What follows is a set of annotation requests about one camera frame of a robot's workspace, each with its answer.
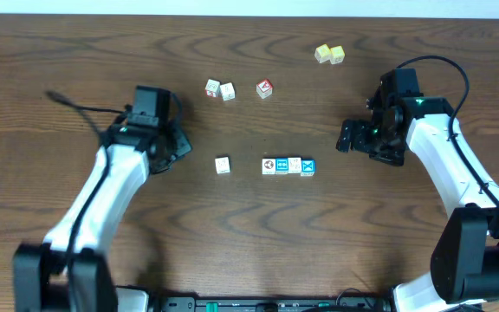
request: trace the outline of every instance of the yellow block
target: yellow block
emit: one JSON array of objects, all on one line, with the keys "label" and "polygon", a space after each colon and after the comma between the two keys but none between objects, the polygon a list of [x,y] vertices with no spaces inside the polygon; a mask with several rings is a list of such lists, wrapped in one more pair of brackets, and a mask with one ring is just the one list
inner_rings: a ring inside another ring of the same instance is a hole
[{"label": "yellow block", "polygon": [[331,64],[338,64],[344,61],[344,56],[346,54],[344,53],[344,49],[342,46],[338,47],[333,47],[330,49],[330,63]]},{"label": "yellow block", "polygon": [[326,62],[330,60],[330,49],[326,44],[321,45],[315,50],[315,58],[319,62]]}]

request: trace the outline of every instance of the wood grain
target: wood grain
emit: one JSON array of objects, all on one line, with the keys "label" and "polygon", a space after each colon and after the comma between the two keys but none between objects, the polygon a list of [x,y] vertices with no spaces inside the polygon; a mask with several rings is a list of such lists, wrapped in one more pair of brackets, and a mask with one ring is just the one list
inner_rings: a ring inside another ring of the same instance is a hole
[{"label": "wood grain", "polygon": [[[314,48],[342,44],[340,66]],[[166,16],[0,16],[0,310],[12,309],[12,254],[40,242],[71,205],[97,139],[53,88],[82,105],[122,108],[136,85],[174,90],[194,151],[134,197],[109,256],[118,284],[201,296],[385,291],[428,270],[447,217],[412,154],[400,168],[334,150],[346,118],[366,118],[379,77],[417,55],[467,70],[460,113],[499,183],[499,21]],[[457,102],[463,83],[418,64],[426,94]],[[237,95],[204,96],[208,78]],[[262,101],[255,85],[269,78]],[[94,114],[101,127],[112,116]],[[213,159],[228,154],[232,174]],[[264,156],[317,162],[312,179],[263,177]],[[499,302],[487,304],[499,310]]]}]

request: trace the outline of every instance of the white block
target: white block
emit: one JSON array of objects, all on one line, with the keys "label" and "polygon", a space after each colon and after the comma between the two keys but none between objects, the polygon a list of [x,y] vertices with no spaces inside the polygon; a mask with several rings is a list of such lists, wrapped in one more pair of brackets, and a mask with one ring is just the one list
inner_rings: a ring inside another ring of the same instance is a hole
[{"label": "white block", "polygon": [[210,97],[218,97],[218,95],[220,94],[220,85],[221,82],[209,79],[207,81],[207,86],[205,86],[205,94]]},{"label": "white block", "polygon": [[319,62],[326,62],[330,60],[330,49],[326,44],[321,45],[315,50],[315,58]]},{"label": "white block", "polygon": [[301,173],[301,158],[288,158],[288,173]]},{"label": "white block", "polygon": [[234,99],[234,86],[232,86],[232,82],[221,85],[221,94],[223,95],[223,100],[228,101]]},{"label": "white block", "polygon": [[229,173],[230,172],[230,163],[228,157],[222,157],[215,159],[215,167],[217,168],[217,173]]},{"label": "white block", "polygon": [[275,174],[275,159],[264,159],[262,161],[261,170],[263,174]]},{"label": "white block", "polygon": [[257,93],[264,99],[273,94],[273,85],[270,84],[269,80],[265,79],[264,81],[257,83]]},{"label": "white block", "polygon": [[302,177],[312,177],[315,174],[315,161],[314,160],[302,160],[301,161],[301,173]]}]

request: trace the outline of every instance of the toy block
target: toy block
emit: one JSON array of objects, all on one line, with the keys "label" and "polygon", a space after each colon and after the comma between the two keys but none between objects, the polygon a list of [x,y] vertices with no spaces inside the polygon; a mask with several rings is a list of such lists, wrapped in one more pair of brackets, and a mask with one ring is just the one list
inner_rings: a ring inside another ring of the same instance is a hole
[{"label": "toy block", "polygon": [[301,158],[288,158],[288,173],[301,173]]},{"label": "toy block", "polygon": [[276,159],[275,174],[288,174],[288,159]]},{"label": "toy block", "polygon": [[334,47],[330,49],[330,63],[331,64],[338,64],[344,61],[344,56],[346,54],[344,53],[344,49],[342,46]]},{"label": "toy block", "polygon": [[223,95],[223,101],[234,99],[235,93],[234,93],[234,86],[232,86],[232,82],[221,85],[221,94]]},{"label": "toy block", "polygon": [[315,161],[314,160],[302,160],[301,161],[301,173],[302,177],[311,177],[315,174]]},{"label": "toy block", "polygon": [[217,168],[217,174],[229,173],[230,163],[228,157],[221,157],[215,159],[215,167]]},{"label": "toy block", "polygon": [[264,159],[262,161],[262,174],[275,174],[276,161],[275,159]]},{"label": "toy block", "polygon": [[319,63],[330,60],[330,55],[330,49],[326,44],[321,45],[315,50],[315,58],[319,61]]},{"label": "toy block", "polygon": [[273,94],[273,85],[270,84],[269,80],[265,79],[264,81],[257,83],[257,93],[264,99]]},{"label": "toy block", "polygon": [[207,94],[207,96],[218,97],[218,95],[220,94],[220,91],[219,91],[220,85],[221,85],[221,82],[209,79],[207,81],[207,86],[205,86],[205,93]]}]

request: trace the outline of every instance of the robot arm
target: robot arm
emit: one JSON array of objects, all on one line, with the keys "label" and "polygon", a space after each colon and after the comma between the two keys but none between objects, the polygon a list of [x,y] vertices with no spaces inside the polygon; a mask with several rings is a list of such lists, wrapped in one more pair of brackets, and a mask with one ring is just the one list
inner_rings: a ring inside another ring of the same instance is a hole
[{"label": "robot arm", "polygon": [[[448,140],[447,114],[427,114],[424,118],[413,119],[405,142],[414,152],[431,176],[446,208],[448,218],[457,207],[474,203],[481,208],[494,207],[490,198],[480,192],[478,183],[465,167],[456,149]],[[456,140],[469,162],[483,181],[489,183],[490,190],[499,200],[499,187],[484,170],[467,141],[461,134],[459,122],[454,120]]]},{"label": "robot arm", "polygon": [[61,222],[43,240],[51,244],[51,250],[67,250],[72,225],[106,166],[104,153],[109,157],[110,172],[82,219],[74,253],[88,248],[100,255],[107,254],[128,203],[149,176],[147,153],[137,151],[135,146],[113,144],[108,148],[100,147],[94,169],[80,194]]},{"label": "robot arm", "polygon": [[[115,288],[106,257],[134,193],[150,174],[170,169],[191,151],[179,118],[168,120],[171,96],[179,114],[174,94],[138,86],[132,111],[104,132],[94,169],[65,217],[42,245],[19,246],[13,258],[16,311],[147,310],[145,291]],[[55,98],[83,109],[62,96]],[[64,270],[68,286],[52,284],[50,276]]]},{"label": "robot arm", "polygon": [[[481,187],[450,140],[453,109],[445,98],[419,92],[412,68],[383,75],[367,101],[372,120],[345,120],[336,145],[357,150],[392,166],[404,164],[411,150],[431,176],[450,218],[431,257],[431,272],[393,291],[397,311],[446,311],[459,304],[499,299],[499,244],[486,246],[486,236],[499,239],[499,208]],[[486,173],[452,124],[456,144],[473,170],[499,202],[499,187]]]}]

